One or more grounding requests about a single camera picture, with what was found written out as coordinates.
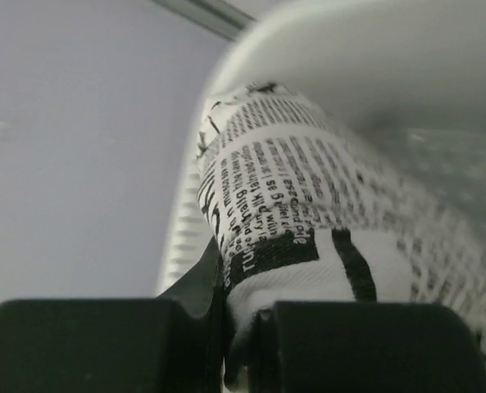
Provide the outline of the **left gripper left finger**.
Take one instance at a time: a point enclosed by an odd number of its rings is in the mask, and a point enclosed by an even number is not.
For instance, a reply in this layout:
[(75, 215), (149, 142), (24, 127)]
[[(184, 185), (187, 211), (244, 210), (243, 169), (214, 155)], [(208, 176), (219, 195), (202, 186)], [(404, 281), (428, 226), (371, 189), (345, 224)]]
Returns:
[(214, 242), (159, 296), (0, 304), (0, 392), (219, 392)]

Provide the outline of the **newspaper print trousers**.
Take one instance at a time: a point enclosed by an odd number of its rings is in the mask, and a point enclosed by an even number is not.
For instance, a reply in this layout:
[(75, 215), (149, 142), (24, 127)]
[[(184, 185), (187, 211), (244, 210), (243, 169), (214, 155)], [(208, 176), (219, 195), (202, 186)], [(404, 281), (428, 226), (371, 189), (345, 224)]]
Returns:
[(486, 360), (486, 240), (314, 102), (275, 83), (208, 98), (196, 162), (234, 323), (229, 388), (279, 300), (438, 303)]

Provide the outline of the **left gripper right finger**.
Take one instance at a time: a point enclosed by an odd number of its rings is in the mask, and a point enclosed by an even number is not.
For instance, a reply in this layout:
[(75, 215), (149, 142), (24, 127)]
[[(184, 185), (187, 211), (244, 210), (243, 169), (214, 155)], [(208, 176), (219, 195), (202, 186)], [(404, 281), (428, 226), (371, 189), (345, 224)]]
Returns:
[(281, 301), (225, 359), (251, 392), (486, 392), (468, 327), (438, 305)]

